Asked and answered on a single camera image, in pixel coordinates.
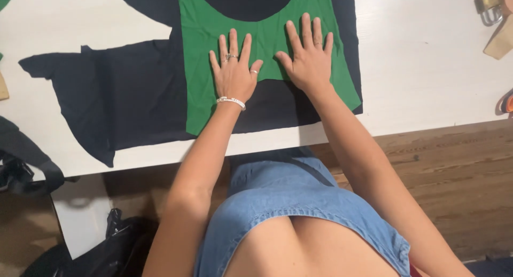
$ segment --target white table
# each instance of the white table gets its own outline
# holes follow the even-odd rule
[[[507,117],[496,115],[495,108],[513,85],[513,53],[501,61],[482,53],[496,26],[482,24],[473,0],[356,0],[356,15],[364,98],[359,119],[372,135]],[[51,83],[31,78],[17,63],[37,54],[79,52],[84,44],[106,49],[167,39],[170,31],[123,0],[12,0],[0,13],[0,52],[5,55],[0,70],[11,96],[0,102],[0,115],[16,123],[66,176],[179,162],[192,141],[117,151],[114,168],[107,168],[71,134]],[[233,135],[227,154],[326,141],[318,123]],[[80,183],[84,187],[86,182],[67,184],[53,195],[73,256],[101,241],[108,209],[108,200],[101,197],[104,189],[83,208],[69,206],[67,196],[80,197],[78,191],[101,181],[79,189]],[[80,221],[86,216],[96,219],[96,232],[89,233],[91,222]],[[81,239],[87,241],[75,250],[70,240],[80,226]]]

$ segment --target ring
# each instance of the ring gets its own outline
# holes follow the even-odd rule
[[[239,58],[239,56],[232,55],[232,54],[226,54],[226,60],[229,60],[230,58]]]

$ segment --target black strap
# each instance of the black strap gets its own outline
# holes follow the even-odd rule
[[[14,123],[2,116],[0,116],[0,151],[40,169],[46,178],[44,181],[32,182],[32,179],[28,180],[26,177],[13,177],[16,176],[13,172],[9,178],[9,191],[41,196],[53,192],[64,184],[65,178],[61,169],[29,137],[20,132]]]

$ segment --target blue denim fabric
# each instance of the blue denim fabric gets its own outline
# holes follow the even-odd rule
[[[354,230],[402,277],[410,276],[407,241],[361,197],[340,189],[307,147],[230,158],[228,199],[216,210],[196,257],[195,277],[221,277],[244,236],[278,216],[310,216]]]

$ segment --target skin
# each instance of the skin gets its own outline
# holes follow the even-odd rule
[[[294,52],[276,57],[294,84],[315,106],[329,143],[355,193],[411,245],[410,261],[424,276],[473,276],[453,254],[441,234],[405,188],[387,157],[330,84],[333,34],[323,48],[321,20],[303,15],[303,43],[291,21],[287,33]],[[248,70],[251,36],[240,60],[220,39],[221,64],[213,51],[210,61],[219,96],[246,102],[257,84],[262,61]],[[236,31],[230,31],[230,54],[238,55]],[[220,103],[185,157],[171,186],[161,224],[153,241],[143,276],[191,277],[196,252],[208,225],[212,189],[235,122],[236,103]],[[262,222],[240,242],[224,274],[232,276],[399,276],[366,241],[339,224],[313,217],[278,217]]]

